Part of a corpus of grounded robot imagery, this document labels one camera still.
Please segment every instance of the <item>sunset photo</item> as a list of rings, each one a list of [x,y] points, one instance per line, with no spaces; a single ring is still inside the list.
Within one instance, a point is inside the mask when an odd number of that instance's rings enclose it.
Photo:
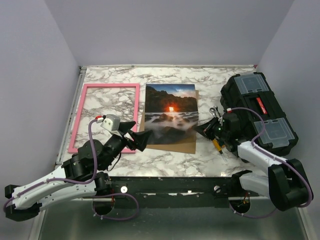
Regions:
[[[148,144],[174,144],[194,136],[199,114],[194,84],[147,84],[145,130],[152,130]]]

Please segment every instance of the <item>pink frame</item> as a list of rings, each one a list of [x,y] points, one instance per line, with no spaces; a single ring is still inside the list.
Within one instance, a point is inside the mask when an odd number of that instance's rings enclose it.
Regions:
[[[80,117],[82,113],[82,108],[85,104],[86,93],[88,88],[135,88],[135,97],[134,97],[134,110],[133,110],[133,120],[138,124],[138,109],[139,109],[139,92],[140,92],[140,84],[139,83],[85,83],[83,85],[83,90],[80,97],[78,111],[75,116],[75,122],[72,130],[72,135],[70,139],[70,144],[68,148],[68,152],[71,154],[75,154],[78,152],[78,149],[74,147],[76,136],[79,128]],[[134,125],[133,131],[137,131],[137,124]],[[135,150],[130,150],[125,148],[122,150],[123,154],[134,154]]]

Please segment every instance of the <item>brown cardboard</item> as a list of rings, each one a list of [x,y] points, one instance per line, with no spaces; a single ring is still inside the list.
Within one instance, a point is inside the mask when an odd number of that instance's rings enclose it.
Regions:
[[[199,98],[199,91],[195,91],[196,99]],[[145,130],[145,111],[142,113],[141,124],[139,128],[139,132]],[[170,152],[178,152],[178,153],[185,153],[185,154],[195,154],[196,153],[196,134],[192,137],[183,139],[179,142],[173,144],[150,144],[147,145],[147,149],[155,149],[155,150],[163,150],[163,151],[170,151]]]

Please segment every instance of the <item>gray wall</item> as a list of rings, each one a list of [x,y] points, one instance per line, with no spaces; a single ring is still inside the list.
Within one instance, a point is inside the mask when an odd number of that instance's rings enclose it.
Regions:
[[[320,238],[320,2],[295,0],[258,70],[299,136],[290,154],[305,167],[314,201],[308,212]]]
[[[0,4],[0,202],[6,185],[49,173],[79,68],[43,0]],[[0,214],[0,239],[28,239],[32,220]]]
[[[80,65],[257,64],[293,0],[45,0]]]

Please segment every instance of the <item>marble countertop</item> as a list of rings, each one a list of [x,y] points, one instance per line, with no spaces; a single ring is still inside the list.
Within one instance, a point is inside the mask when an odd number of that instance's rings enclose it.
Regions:
[[[139,83],[138,128],[144,109],[146,84],[195,84],[199,91],[199,124],[212,115],[209,108],[220,105],[220,90],[227,80],[241,73],[255,72],[248,67],[142,67],[142,66],[95,66],[88,67],[84,83]],[[97,115],[115,114],[122,121],[132,121],[135,101],[133,88],[88,88],[75,139],[76,148],[88,139],[88,123]],[[99,124],[92,126],[95,139],[105,143],[110,134]],[[68,133],[63,149],[62,161],[68,160],[72,131]],[[111,176],[147,176],[147,177],[229,177],[242,170],[252,170],[263,175],[251,163],[243,163],[239,158],[223,149],[219,154],[212,142],[197,134],[196,153],[187,154],[154,149],[145,149],[135,154],[122,154],[121,160],[109,173]]]

